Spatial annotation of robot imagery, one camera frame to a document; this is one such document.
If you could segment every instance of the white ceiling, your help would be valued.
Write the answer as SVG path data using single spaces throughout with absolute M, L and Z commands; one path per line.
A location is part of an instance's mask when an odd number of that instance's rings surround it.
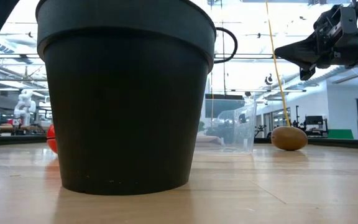
M 239 40 L 237 57 L 250 57 L 244 54 L 271 54 L 272 46 L 269 36 L 269 24 L 265 3 L 244 3 L 239 0 L 225 0 L 220 5 L 209 6 L 207 0 L 192 0 L 202 7 L 216 23 L 231 30 Z M 5 26 L 0 32 L 0 42 L 5 42 L 15 48 L 19 54 L 36 54 L 37 24 L 35 8 L 37 0 L 20 0 Z M 275 47 L 290 44 L 305 39 L 313 32 L 313 23 L 320 14 L 329 10 L 332 4 L 308 6 L 306 3 L 270 3 L 269 18 L 272 24 L 273 41 Z M 229 54 L 233 42 L 228 35 L 222 39 L 218 34 L 216 40 L 217 53 Z M 21 66 L 7 66 L 8 69 L 23 72 Z M 278 72 L 285 77 L 299 72 L 299 68 L 286 61 L 279 61 Z M 273 74 L 275 67 L 272 60 L 237 59 L 214 66 L 212 83 L 214 89 L 223 89 L 226 82 L 227 89 L 256 89 L 265 85 L 265 77 Z

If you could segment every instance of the black cable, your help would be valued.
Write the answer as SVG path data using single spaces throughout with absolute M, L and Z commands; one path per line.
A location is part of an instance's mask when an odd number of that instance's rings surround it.
M 230 57 L 228 58 L 225 58 L 225 59 L 222 59 L 222 60 L 216 60 L 214 61 L 214 63 L 224 63 L 224 62 L 228 62 L 230 60 L 232 60 L 234 58 L 234 56 L 236 55 L 237 53 L 237 49 L 239 48 L 239 43 L 237 41 L 237 38 L 236 36 L 229 30 L 223 28 L 223 27 L 217 27 L 216 30 L 219 30 L 219 31 L 222 31 L 222 32 L 225 32 L 227 34 L 229 34 L 229 36 L 231 38 L 233 38 L 233 41 L 234 41 L 234 50 L 233 50 L 233 53 L 230 55 Z

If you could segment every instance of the orange object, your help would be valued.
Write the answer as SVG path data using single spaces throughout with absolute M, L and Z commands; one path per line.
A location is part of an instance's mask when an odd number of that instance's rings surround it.
M 271 138 L 275 147 L 287 151 L 299 150 L 308 144 L 308 137 L 302 130 L 288 126 L 275 128 Z
M 57 145 L 56 145 L 56 139 L 55 139 L 55 126 L 53 124 L 51 124 L 48 129 L 47 144 L 48 144 L 49 148 L 54 153 L 57 153 Z

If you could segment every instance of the ceiling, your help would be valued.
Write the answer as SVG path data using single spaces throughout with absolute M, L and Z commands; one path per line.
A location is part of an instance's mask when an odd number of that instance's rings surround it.
M 204 9 L 216 26 L 231 30 L 239 40 L 239 50 L 236 59 L 215 65 L 209 80 L 212 81 L 214 92 L 224 89 L 258 89 L 266 87 L 265 77 L 273 74 L 276 81 L 275 66 L 269 59 L 272 46 L 269 36 L 268 17 L 271 20 L 273 42 L 275 47 L 290 44 L 305 39 L 313 32 L 313 23 L 320 14 L 329 10 L 333 4 L 308 5 L 308 0 L 274 0 L 268 5 L 269 16 L 266 13 L 263 0 L 192 0 Z M 343 0 L 328 0 L 328 3 L 350 2 Z M 15 54 L 33 54 L 37 57 L 37 24 L 35 8 L 37 0 L 20 0 L 6 24 L 0 31 L 0 44 L 9 46 Z M 216 54 L 228 56 L 233 50 L 233 41 L 228 35 L 223 37 L 218 33 Z M 1 59 L 0 66 L 20 74 L 31 74 L 31 78 L 46 78 L 43 61 L 31 58 L 31 63 L 18 59 Z M 284 60 L 278 61 L 278 72 L 282 79 L 299 72 L 299 68 Z M 325 70 L 317 75 L 324 75 Z

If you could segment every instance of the red ball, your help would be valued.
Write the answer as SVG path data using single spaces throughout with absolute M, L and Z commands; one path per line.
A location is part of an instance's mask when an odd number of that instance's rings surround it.
M 47 144 L 49 148 L 54 152 L 57 153 L 57 145 L 55 139 L 55 126 L 53 124 L 50 125 L 48 133 L 47 133 Z

